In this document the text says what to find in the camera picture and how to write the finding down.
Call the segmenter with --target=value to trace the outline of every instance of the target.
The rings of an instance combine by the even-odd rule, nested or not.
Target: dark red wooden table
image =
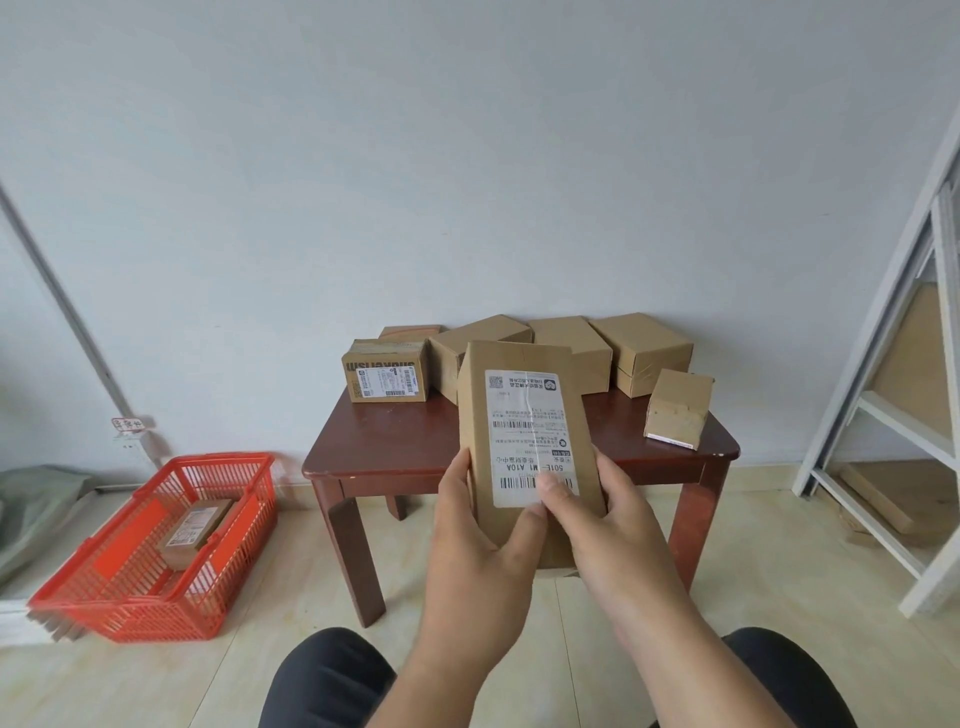
[[[713,415],[696,451],[643,437],[649,397],[631,400],[619,390],[587,395],[584,406],[593,444],[637,485],[683,483],[669,543],[689,589],[740,446]],[[353,404],[340,397],[303,462],[324,512],[330,539],[360,623],[379,619],[386,606],[373,567],[356,498],[385,496],[403,520],[403,496],[436,493],[460,449],[457,408],[436,392],[426,402]]]

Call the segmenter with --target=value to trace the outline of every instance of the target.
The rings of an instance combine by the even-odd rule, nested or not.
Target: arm
[[[470,511],[469,462],[462,449],[440,482],[420,633],[369,728],[466,728],[484,680],[523,630],[546,510],[527,508],[496,548]]]
[[[633,658],[663,728],[793,728],[686,593],[650,504],[597,452],[610,513],[598,519],[556,477],[537,490],[573,544],[587,588]]]

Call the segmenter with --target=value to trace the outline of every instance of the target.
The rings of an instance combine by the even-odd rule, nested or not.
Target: black pants
[[[856,728],[827,674],[783,635],[747,627],[724,642],[797,728]],[[343,627],[325,629],[300,643],[276,671],[260,728],[359,728],[395,677],[360,635]]]

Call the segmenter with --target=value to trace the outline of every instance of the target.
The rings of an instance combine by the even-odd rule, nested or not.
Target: tiled floor
[[[674,497],[651,496],[663,522]],[[366,631],[394,664],[417,629],[429,505],[363,510],[388,612]],[[824,665],[863,726],[941,728],[960,716],[960,608],[907,621],[907,574],[850,546],[833,512],[786,492],[724,495],[694,584],[720,632],[778,629]],[[281,515],[222,635],[115,646],[95,636],[0,651],[0,726],[254,726],[277,665],[317,629],[356,628],[319,512]],[[649,699],[579,579],[538,580],[526,629],[477,702],[477,726],[643,726]]]

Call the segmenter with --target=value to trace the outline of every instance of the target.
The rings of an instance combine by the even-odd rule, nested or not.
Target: tabletop
[[[649,397],[618,389],[583,397],[593,444],[614,462],[734,460],[740,446],[712,414],[697,450],[643,437]],[[460,449],[457,406],[437,392],[426,402],[354,404],[347,390],[303,461],[309,479],[351,475],[439,475]]]

